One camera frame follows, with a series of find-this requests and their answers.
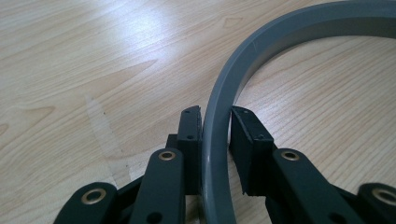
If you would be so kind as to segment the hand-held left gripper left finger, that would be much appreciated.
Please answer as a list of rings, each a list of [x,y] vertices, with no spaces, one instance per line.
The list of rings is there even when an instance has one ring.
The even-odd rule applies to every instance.
[[[184,157],[184,183],[187,195],[201,194],[202,116],[198,105],[180,114],[177,133],[169,134],[167,147],[176,148]]]

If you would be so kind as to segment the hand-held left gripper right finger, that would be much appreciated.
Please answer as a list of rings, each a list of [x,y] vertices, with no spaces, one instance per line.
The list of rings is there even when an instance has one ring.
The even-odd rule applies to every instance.
[[[248,196],[268,194],[268,166],[265,159],[275,150],[273,136],[249,109],[231,109],[229,150],[237,168],[242,191]]]

